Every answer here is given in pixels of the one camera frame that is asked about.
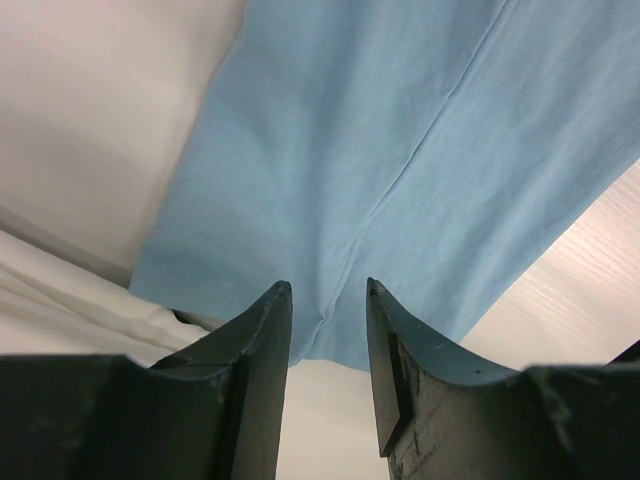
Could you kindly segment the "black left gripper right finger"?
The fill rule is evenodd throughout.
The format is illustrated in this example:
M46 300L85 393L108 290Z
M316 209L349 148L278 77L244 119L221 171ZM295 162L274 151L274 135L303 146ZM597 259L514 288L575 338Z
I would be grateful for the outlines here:
M489 361L367 282L380 455L394 479L635 479L639 349L605 365Z

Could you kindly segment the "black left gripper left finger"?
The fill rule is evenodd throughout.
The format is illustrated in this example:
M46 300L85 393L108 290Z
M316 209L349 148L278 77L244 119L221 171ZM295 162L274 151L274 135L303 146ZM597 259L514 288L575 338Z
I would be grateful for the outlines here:
M5 479L271 479L292 288L144 367L123 355L5 355Z

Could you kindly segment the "light blue t shirt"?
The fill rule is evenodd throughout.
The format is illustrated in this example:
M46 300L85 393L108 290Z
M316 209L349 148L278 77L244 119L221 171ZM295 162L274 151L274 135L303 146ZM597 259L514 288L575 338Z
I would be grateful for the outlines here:
M369 278L461 340L638 157L635 1L250 1L130 290L364 370Z

